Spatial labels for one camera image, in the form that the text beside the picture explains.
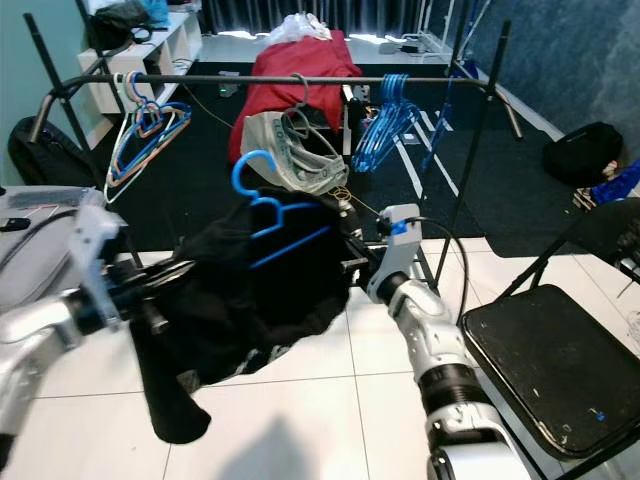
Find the red blanket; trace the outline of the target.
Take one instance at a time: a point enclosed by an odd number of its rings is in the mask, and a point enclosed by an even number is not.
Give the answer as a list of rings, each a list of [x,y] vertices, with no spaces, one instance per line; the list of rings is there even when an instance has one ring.
[[[298,73],[314,77],[361,77],[362,70],[353,61],[343,33],[334,33],[332,40],[305,37],[300,41],[283,42],[265,47],[256,56],[252,76],[291,77]],[[229,137],[228,161],[230,165],[241,157],[244,119],[265,111],[283,111],[292,108],[305,96],[301,84],[250,84],[247,99],[239,111],[236,124]],[[342,87],[339,84],[311,84],[308,87],[308,105],[323,113],[330,127],[338,127],[344,109]]]

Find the light blue hanger bunch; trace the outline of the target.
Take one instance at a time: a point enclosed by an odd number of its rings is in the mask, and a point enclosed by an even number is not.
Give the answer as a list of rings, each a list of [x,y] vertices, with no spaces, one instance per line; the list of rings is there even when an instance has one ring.
[[[419,114],[419,106],[407,99],[404,87],[410,74],[387,74],[381,82],[381,104],[378,114],[367,125],[367,129],[353,152],[353,169],[358,173],[375,172],[387,159],[394,143],[410,129],[413,119]]]

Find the white plastic bag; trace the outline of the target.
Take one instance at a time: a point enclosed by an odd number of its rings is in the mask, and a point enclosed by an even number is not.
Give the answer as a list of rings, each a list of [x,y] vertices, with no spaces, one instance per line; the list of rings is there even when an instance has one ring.
[[[333,33],[324,22],[312,13],[289,14],[279,26],[265,37],[266,45],[289,44],[303,38],[317,38],[317,40],[333,40]]]

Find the blue bag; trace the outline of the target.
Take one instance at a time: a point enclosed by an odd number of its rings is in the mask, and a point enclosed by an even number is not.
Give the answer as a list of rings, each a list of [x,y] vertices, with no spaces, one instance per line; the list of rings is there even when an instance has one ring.
[[[168,0],[136,0],[147,15],[146,26],[154,29],[170,27]]]

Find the blue fabric item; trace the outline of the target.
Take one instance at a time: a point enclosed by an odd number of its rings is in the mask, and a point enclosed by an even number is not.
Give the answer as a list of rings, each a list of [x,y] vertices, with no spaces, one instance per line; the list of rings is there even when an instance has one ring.
[[[640,159],[627,166],[616,177],[607,180],[600,186],[591,187],[590,200],[593,200],[596,205],[622,200],[622,198],[630,196],[630,193],[637,186],[640,186]]]

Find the black backpack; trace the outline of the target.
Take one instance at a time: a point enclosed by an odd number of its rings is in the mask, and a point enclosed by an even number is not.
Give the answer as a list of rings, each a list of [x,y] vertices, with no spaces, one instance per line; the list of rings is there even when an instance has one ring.
[[[8,141],[10,160],[27,186],[99,187],[100,173],[72,137],[45,123],[31,141],[33,125],[33,116],[18,120]]]

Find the black carpet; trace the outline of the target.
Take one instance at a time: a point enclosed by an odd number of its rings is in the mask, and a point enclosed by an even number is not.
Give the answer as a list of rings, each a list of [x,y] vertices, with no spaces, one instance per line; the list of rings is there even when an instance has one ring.
[[[503,106],[485,104],[476,88],[445,86],[436,65],[406,65],[403,73],[416,78],[406,96],[430,116],[451,102],[448,131],[429,173],[419,170],[428,146],[412,140],[375,172],[353,177],[365,238],[376,238],[376,212],[417,202],[426,218],[451,225],[457,236],[485,238],[499,256],[539,255],[579,215],[572,189],[541,165],[547,134],[525,125],[515,140]],[[230,187],[228,142],[246,87],[223,97],[216,84],[192,84],[177,88],[174,99],[191,106],[191,123],[114,204],[140,251],[172,250],[242,204]]]

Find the black metal clothes rack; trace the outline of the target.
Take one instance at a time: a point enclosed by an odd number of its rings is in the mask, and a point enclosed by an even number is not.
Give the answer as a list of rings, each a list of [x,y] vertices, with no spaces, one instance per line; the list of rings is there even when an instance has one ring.
[[[22,14],[24,23],[29,31],[29,37],[32,38],[33,45],[40,58],[41,63],[44,64],[44,68],[49,77],[52,87],[49,93],[46,93],[44,100],[42,100],[40,108],[38,108],[35,114],[35,119],[32,122],[32,131],[29,133],[28,141],[33,143],[38,138],[38,133],[44,131],[44,125],[49,122],[49,114],[54,106],[59,105],[64,111],[65,118],[70,123],[70,131],[74,133],[74,138],[78,142],[78,145],[83,148],[87,154],[91,154],[93,145],[88,142],[86,133],[82,125],[79,124],[74,108],[70,105],[73,97],[81,90],[83,84],[97,84],[97,83],[109,83],[113,81],[113,76],[108,73],[96,76],[95,70],[108,69],[108,61],[101,54],[97,55],[95,63],[91,65],[91,68],[86,70],[86,73],[81,77],[72,79],[61,79],[58,74],[58,69],[55,68],[54,61],[51,59],[49,49],[47,49],[44,36],[41,35],[40,29],[37,26],[37,20],[35,15],[26,12]],[[319,84],[343,84],[343,86],[374,86],[374,84],[388,83],[387,78],[383,77],[315,77],[315,76],[142,76],[143,81],[160,81],[170,84],[305,84],[307,87],[319,86]],[[492,77],[490,79],[475,79],[475,78],[456,78],[456,77],[403,77],[394,79],[389,83],[389,87],[392,90],[407,86],[407,84],[449,84],[449,86],[465,86],[474,87],[476,90],[484,92],[485,101],[484,106],[481,106],[480,113],[476,119],[476,131],[474,132],[474,138],[471,141],[471,151],[467,156],[466,166],[471,168],[475,164],[475,150],[480,146],[481,138],[483,138],[483,125],[486,120],[486,110],[488,110],[488,104],[495,100],[499,101],[506,109],[506,116],[511,129],[513,138],[517,141],[524,140],[524,129],[522,129],[520,123],[518,123],[518,116],[516,115],[515,108],[512,108],[511,101],[507,99],[499,90],[499,84],[497,78]]]

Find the olive grey garment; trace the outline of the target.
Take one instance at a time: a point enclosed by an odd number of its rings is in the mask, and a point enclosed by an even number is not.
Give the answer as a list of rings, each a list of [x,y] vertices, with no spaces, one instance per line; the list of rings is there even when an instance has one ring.
[[[326,195],[347,186],[349,169],[329,138],[300,110],[262,111],[243,119],[241,150],[262,150],[250,166],[274,186],[310,195]]]

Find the black garment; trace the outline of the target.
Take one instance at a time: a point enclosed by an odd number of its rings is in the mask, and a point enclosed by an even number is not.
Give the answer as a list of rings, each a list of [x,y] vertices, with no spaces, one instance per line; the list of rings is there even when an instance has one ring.
[[[261,239],[250,236],[275,223],[273,210],[236,207],[174,251],[173,259],[191,268],[154,300],[169,328],[151,335],[146,325],[131,324],[148,416],[163,442],[195,442],[209,429],[210,415],[195,402],[195,390],[264,369],[300,340],[326,332],[346,310],[351,284],[342,261],[349,253],[339,228],[347,225],[338,202],[278,188],[260,193],[282,204],[321,207],[287,212],[285,227]],[[250,269],[321,227],[330,230]]]

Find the dark curtains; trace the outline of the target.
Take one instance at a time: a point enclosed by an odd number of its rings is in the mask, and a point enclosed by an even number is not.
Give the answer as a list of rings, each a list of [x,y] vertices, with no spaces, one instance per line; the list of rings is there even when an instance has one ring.
[[[486,0],[200,0],[198,22],[206,33],[268,33],[285,17],[311,13],[347,35],[402,37],[429,32],[453,35]]]

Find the black folding chair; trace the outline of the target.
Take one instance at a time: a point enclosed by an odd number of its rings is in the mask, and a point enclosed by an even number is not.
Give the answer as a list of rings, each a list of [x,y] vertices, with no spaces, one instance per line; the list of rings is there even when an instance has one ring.
[[[575,244],[596,259],[640,268],[640,198],[599,204],[550,242],[492,302],[463,314],[468,352],[545,452],[580,480],[640,442],[640,355],[558,285],[550,257]]]

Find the white shelf unit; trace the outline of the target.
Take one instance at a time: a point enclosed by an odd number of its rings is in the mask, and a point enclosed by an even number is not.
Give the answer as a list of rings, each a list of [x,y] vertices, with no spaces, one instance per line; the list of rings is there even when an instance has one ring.
[[[108,59],[111,72],[146,70],[151,76],[183,76],[200,58],[202,40],[200,0],[170,8],[170,26],[154,33],[143,44],[128,47]],[[87,141],[91,147],[99,145],[105,134],[115,125],[120,113],[115,90],[110,84],[90,84],[84,92],[95,101],[87,120]]]

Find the blue plastic hanger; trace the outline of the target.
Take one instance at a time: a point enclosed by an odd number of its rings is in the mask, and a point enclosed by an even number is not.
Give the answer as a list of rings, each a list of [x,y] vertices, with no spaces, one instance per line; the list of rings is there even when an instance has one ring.
[[[278,233],[279,230],[282,230],[285,227],[285,214],[287,214],[287,212],[305,209],[320,209],[321,205],[315,204],[315,202],[310,202],[310,204],[307,204],[307,202],[302,202],[302,204],[297,204],[297,202],[294,202],[294,204],[282,204],[282,202],[276,200],[276,198],[262,196],[257,189],[248,189],[243,187],[241,174],[244,166],[248,164],[248,160],[250,159],[265,159],[268,161],[271,168],[275,168],[275,161],[274,156],[271,155],[269,151],[252,150],[239,157],[239,160],[236,161],[236,165],[232,168],[232,173],[230,173],[230,183],[232,183],[232,187],[238,195],[248,198],[248,200],[250,200],[250,206],[270,207],[275,215],[275,223],[270,225],[268,228],[255,230],[255,232],[250,236],[251,239],[261,239],[266,236],[270,236],[270,234]],[[287,246],[280,247],[279,250],[268,253],[268,255],[262,256],[261,259],[253,261],[252,264],[250,264],[250,269],[261,268],[262,265],[268,264],[268,262],[275,259],[279,259],[280,256],[287,255],[287,253],[300,247],[301,244],[310,242],[311,239],[319,237],[320,234],[329,232],[329,230],[330,227],[321,227],[320,229],[315,230],[315,232],[307,234],[307,236],[298,238],[296,241],[287,244]]]

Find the black duffel bag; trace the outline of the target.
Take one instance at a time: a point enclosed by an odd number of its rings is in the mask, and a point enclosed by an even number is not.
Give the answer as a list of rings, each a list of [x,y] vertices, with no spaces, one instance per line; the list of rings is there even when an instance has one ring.
[[[607,180],[605,169],[622,154],[622,134],[612,124],[594,122],[545,145],[541,166],[566,186],[586,188]]]

